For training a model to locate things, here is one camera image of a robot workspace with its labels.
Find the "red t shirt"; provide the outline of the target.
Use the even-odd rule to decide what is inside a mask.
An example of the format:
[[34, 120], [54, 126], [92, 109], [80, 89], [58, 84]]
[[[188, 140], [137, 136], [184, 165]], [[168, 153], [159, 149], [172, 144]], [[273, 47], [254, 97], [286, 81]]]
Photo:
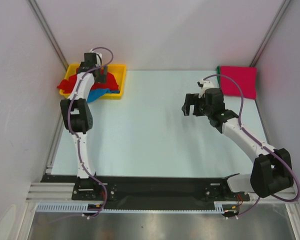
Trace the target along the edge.
[[[77, 75], [71, 75], [68, 79], [63, 79], [60, 84], [57, 86], [59, 90], [62, 90], [64, 94], [70, 94], [77, 81]], [[106, 75], [106, 82], [105, 83], [95, 83], [91, 91], [98, 90], [98, 89], [109, 89], [110, 91], [118, 91], [119, 85], [116, 82], [115, 76], [111, 73], [107, 73]]]

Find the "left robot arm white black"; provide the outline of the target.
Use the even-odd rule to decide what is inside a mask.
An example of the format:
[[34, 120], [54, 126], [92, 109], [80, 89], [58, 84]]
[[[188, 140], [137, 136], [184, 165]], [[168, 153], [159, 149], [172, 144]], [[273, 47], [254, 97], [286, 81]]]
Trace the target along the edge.
[[96, 181], [96, 170], [88, 147], [94, 123], [88, 96], [95, 83], [106, 80], [102, 77], [101, 68], [102, 54], [93, 51], [85, 53], [71, 94], [60, 101], [64, 127], [73, 139], [77, 160], [72, 200], [99, 200], [103, 197], [103, 187]]

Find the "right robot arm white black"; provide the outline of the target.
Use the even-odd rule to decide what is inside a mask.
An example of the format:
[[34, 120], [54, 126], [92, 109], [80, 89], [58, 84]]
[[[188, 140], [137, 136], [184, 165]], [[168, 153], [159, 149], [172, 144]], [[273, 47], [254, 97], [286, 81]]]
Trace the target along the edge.
[[206, 116], [212, 127], [232, 140], [253, 163], [251, 174], [235, 174], [220, 188], [221, 196], [232, 201], [239, 192], [253, 192], [260, 198], [274, 196], [292, 187], [290, 153], [258, 140], [249, 133], [234, 111], [226, 109], [224, 95], [219, 88], [208, 88], [203, 94], [188, 93], [181, 108], [184, 116]]

